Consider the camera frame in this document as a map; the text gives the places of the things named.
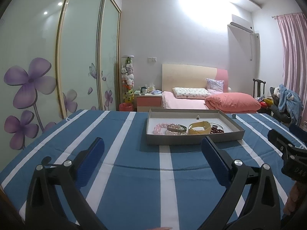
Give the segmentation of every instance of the curtain rod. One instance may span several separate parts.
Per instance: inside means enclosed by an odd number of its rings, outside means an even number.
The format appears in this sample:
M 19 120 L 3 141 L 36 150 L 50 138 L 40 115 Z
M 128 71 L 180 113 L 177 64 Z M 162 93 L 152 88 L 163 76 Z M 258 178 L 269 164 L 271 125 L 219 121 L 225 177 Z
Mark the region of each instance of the curtain rod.
M 291 13 L 291 14 L 284 14 L 284 15 L 280 15 L 280 16 L 288 16 L 288 15 L 296 15 L 296 14 L 300 14 L 302 12 L 298 12 L 298 13 Z

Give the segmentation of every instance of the cup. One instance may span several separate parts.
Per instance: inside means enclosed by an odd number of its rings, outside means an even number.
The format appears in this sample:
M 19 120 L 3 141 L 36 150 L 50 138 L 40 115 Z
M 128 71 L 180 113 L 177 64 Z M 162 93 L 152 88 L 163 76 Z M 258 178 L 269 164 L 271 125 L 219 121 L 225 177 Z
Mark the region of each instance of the cup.
M 141 94 L 142 94 L 142 95 L 145 95 L 145 94 L 147 94 L 147 91 L 148 91 L 148 88 L 142 87 L 142 92 L 141 92 Z

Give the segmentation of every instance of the red trash bin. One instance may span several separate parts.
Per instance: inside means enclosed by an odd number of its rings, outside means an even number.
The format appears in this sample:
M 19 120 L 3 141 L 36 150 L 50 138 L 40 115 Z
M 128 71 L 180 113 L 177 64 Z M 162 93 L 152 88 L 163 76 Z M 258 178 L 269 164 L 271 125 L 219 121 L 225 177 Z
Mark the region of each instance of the red trash bin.
M 131 103 L 122 103 L 119 105 L 120 112 L 133 112 L 133 104 Z

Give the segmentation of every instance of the purple flower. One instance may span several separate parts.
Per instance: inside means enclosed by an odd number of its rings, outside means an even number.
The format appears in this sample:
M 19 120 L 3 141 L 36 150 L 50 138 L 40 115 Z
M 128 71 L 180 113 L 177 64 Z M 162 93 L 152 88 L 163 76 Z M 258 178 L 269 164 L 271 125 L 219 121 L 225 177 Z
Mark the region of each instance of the purple flower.
M 68 91 L 67 96 L 65 96 L 65 94 L 63 93 L 63 97 L 66 113 L 67 110 L 69 110 L 71 113 L 75 113 L 78 107 L 78 104 L 74 102 L 77 97 L 76 91 L 71 89 Z
M 28 73 L 19 66 L 13 66 L 4 75 L 4 82 L 8 85 L 21 88 L 16 93 L 13 106 L 17 109 L 25 109 L 33 106 L 37 100 L 37 91 L 42 94 L 51 94 L 56 88 L 56 79 L 44 76 L 51 68 L 49 61 L 43 58 L 35 58 L 29 65 Z
M 103 71 L 101 71 L 101 77 L 103 81 L 106 81 L 106 77 L 103 77 Z
M 4 130 L 7 133 L 15 133 L 10 141 L 10 147 L 13 150 L 21 150 L 25 146 L 25 136 L 36 138 L 38 134 L 38 125 L 31 123 L 34 114 L 25 110 L 22 112 L 20 121 L 14 116 L 8 116 L 4 123 Z
M 106 98 L 106 101 L 104 104 L 106 105 L 106 107 L 109 107 L 109 103 L 113 102 L 112 91 L 111 90 L 109 92 L 106 91 L 104 94 L 104 97 Z
M 94 79 L 97 79 L 97 72 L 96 67 L 92 63 L 92 66 L 90 67 L 90 72 L 88 73 L 88 76 L 92 76 Z
M 55 126 L 56 125 L 56 123 L 55 122 L 50 122 L 50 123 L 48 123 L 46 126 L 45 126 L 45 128 L 44 128 L 44 133 L 47 131 L 47 130 L 49 130 L 49 129 L 51 129 L 53 126 Z

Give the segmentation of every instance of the butterfly painting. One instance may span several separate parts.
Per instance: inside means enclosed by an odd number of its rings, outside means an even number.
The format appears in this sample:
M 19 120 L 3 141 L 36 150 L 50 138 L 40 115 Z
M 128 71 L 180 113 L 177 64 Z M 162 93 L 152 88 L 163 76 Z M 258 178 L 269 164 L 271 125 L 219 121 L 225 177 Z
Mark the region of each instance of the butterfly painting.
M 97 79 L 97 71 L 93 63 L 90 66 L 90 72 L 88 73 L 88 76 L 92 76 L 94 79 Z M 103 71 L 101 71 L 101 77 L 103 81 L 106 81 L 106 77 L 103 77 Z

